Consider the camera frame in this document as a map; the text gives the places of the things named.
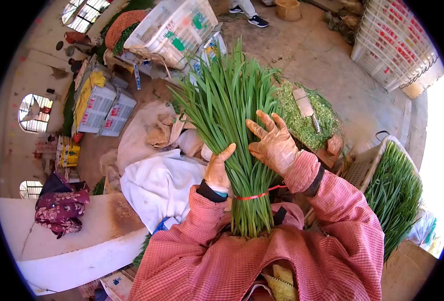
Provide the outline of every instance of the arched window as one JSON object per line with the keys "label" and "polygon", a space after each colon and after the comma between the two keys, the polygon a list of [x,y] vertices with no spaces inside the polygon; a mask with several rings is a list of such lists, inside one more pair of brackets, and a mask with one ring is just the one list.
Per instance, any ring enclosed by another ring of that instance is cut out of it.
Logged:
{"label": "arched window", "polygon": [[28,94],[21,101],[18,120],[23,129],[32,132],[45,132],[53,101],[46,97]]}
{"label": "arched window", "polygon": [[110,5],[105,0],[70,0],[62,13],[62,23],[86,33],[101,13]]}
{"label": "arched window", "polygon": [[20,184],[20,196],[22,198],[38,198],[42,187],[43,185],[39,181],[23,181]]}

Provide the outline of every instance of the gloved hand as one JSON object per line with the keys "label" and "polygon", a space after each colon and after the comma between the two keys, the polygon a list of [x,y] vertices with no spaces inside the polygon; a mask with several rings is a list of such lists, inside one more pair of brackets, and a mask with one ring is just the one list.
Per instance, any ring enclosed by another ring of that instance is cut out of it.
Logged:
{"label": "gloved hand", "polygon": [[277,172],[281,177],[285,177],[299,150],[287,129],[287,125],[279,115],[272,113],[272,117],[279,126],[278,129],[267,114],[261,110],[257,110],[256,114],[265,123],[268,132],[252,120],[245,120],[245,125],[261,139],[260,142],[249,144],[250,154],[274,172]]}
{"label": "gloved hand", "polygon": [[230,144],[225,150],[219,153],[218,156],[212,154],[212,158],[207,166],[205,172],[205,183],[213,191],[226,193],[230,187],[230,181],[225,172],[225,160],[227,160],[235,151],[237,145],[235,143]]}

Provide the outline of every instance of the person's leg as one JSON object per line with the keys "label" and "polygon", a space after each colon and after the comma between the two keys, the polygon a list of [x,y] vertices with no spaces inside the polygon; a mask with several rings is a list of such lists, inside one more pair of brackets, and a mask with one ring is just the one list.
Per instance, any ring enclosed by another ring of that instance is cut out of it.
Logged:
{"label": "person's leg", "polygon": [[231,0],[229,1],[230,9],[235,7],[240,7],[243,10],[243,13],[249,18],[252,19],[253,16],[256,16],[255,8],[250,2],[250,0]]}
{"label": "person's leg", "polygon": [[255,8],[250,2],[250,0],[230,0],[229,2],[230,9],[229,11],[232,14],[241,13],[240,10],[249,18],[249,23],[253,24],[257,27],[267,27],[268,22],[262,19],[255,12]]}

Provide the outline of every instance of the woven basket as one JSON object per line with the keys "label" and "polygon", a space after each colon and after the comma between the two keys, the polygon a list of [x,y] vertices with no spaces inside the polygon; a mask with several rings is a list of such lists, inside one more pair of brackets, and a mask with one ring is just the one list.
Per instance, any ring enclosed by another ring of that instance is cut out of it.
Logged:
{"label": "woven basket", "polygon": [[284,21],[300,20],[300,3],[297,0],[276,0],[277,16]]}

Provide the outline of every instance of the red rubber band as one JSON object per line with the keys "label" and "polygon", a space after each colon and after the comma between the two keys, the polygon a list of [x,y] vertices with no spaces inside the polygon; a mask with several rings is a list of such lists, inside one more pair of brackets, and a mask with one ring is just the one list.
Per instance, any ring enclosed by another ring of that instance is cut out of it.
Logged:
{"label": "red rubber band", "polygon": [[235,197],[236,199],[239,199],[241,201],[248,201],[249,199],[254,199],[254,198],[266,196],[270,190],[274,190],[277,188],[284,188],[284,187],[287,187],[287,185],[277,185],[277,186],[267,189],[267,192],[264,192],[264,193],[257,195],[257,196],[247,196],[247,197],[233,196],[233,197]]}

